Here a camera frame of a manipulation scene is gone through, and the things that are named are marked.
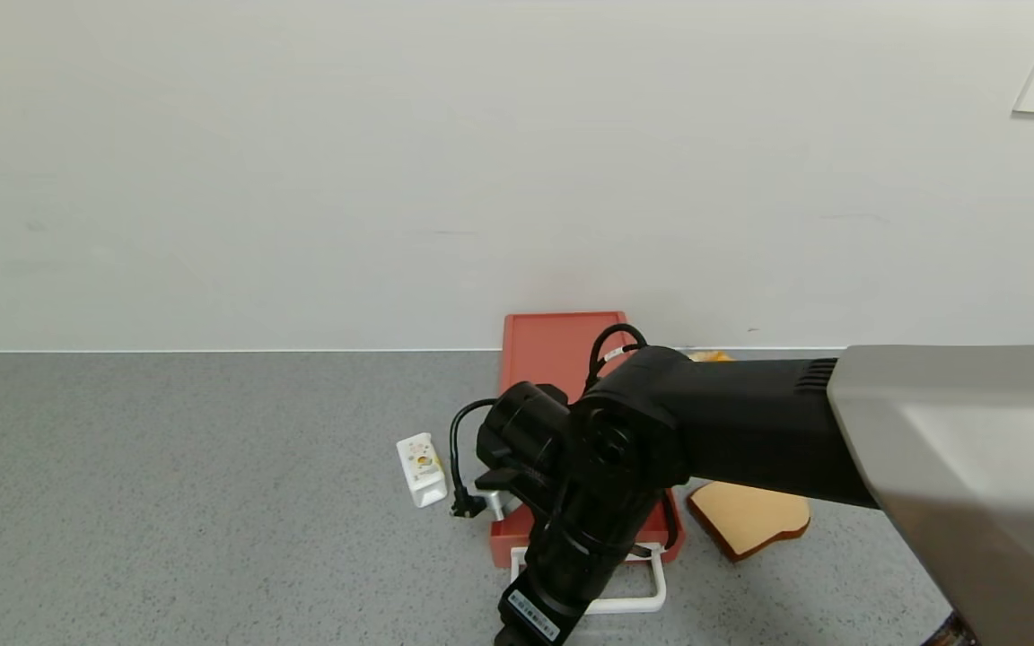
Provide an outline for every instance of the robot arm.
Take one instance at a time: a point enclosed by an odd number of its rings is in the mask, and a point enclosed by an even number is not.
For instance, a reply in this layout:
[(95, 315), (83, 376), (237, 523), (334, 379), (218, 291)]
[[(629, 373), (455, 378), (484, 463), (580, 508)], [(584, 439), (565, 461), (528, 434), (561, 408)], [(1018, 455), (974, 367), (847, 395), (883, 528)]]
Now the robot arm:
[(513, 386), (477, 453), (477, 486), (534, 512), (496, 645), (566, 642), (692, 475), (881, 506), (985, 646), (1034, 643), (1034, 347), (697, 364), (649, 346), (572, 405)]

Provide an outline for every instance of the white handle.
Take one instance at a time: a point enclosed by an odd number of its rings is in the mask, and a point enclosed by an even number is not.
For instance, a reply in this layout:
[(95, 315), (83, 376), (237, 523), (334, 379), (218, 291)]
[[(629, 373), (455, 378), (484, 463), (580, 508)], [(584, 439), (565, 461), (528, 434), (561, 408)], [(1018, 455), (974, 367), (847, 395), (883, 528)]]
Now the white handle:
[[(647, 559), (642, 556), (630, 554), (625, 556), (626, 561), (651, 561), (652, 581), (657, 584), (657, 592), (652, 596), (625, 596), (620, 598), (598, 598), (589, 604), (586, 615), (622, 615), (628, 613), (656, 613), (664, 606), (665, 596), (668, 596), (669, 588), (664, 583), (664, 568), (661, 567), (661, 554), (664, 547), (660, 543), (644, 543), (641, 548), (647, 548), (652, 553)], [(510, 553), (510, 561), (513, 567), (509, 572), (509, 583), (517, 581), (520, 575), (521, 565), (525, 564), (525, 552), (528, 548), (513, 548)]]

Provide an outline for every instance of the bread slice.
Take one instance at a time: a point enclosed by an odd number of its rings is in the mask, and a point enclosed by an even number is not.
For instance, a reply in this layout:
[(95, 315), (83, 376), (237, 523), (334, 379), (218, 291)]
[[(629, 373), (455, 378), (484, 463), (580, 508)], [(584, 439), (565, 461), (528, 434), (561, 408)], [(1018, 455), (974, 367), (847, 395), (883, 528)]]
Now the bread slice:
[(808, 498), (719, 482), (694, 491), (689, 510), (731, 561), (776, 541), (798, 539), (813, 518)]

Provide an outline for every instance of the red tray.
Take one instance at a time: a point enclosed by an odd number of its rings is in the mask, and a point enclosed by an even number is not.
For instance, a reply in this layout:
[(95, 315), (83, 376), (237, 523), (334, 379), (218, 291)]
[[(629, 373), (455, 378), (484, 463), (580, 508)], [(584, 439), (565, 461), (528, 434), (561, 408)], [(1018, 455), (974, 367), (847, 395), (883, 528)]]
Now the red tray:
[[(601, 331), (612, 324), (627, 324), (624, 311), (578, 311), (564, 314), (510, 314), (506, 316), (505, 346), (500, 351), (500, 392), (517, 381), (534, 381), (535, 384), (554, 384), (576, 401), (585, 390), (588, 371), (589, 349), (592, 340)], [(624, 332), (615, 335), (601, 348), (601, 352), (614, 350), (633, 339)], [(615, 367), (625, 357), (610, 361), (606, 371)], [(676, 510), (672, 491), (665, 492)], [(496, 567), (510, 567), (510, 552), (513, 548), (528, 545), (528, 532), (534, 528), (534, 515), (528, 506), (518, 507), (508, 519), (496, 520), (489, 530), (489, 548), (493, 552)], [(660, 543), (669, 541), (669, 525), (665, 523), (661, 503), (644, 522), (637, 543)], [(685, 524), (677, 516), (677, 543), (661, 555), (668, 563), (676, 559), (685, 545)]]

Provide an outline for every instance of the gray speckled floor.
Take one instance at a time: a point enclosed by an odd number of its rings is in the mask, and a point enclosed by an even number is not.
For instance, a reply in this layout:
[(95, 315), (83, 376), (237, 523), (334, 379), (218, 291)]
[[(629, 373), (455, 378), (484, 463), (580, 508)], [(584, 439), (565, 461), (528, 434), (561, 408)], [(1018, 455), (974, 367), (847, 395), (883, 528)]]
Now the gray speckled floor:
[[(0, 356), (0, 646), (491, 643), (488, 523), (415, 510), (394, 441), (496, 376), (491, 352)], [(686, 516), (665, 609), (570, 643), (927, 637), (947, 606), (888, 521), (813, 511), (738, 565)]]

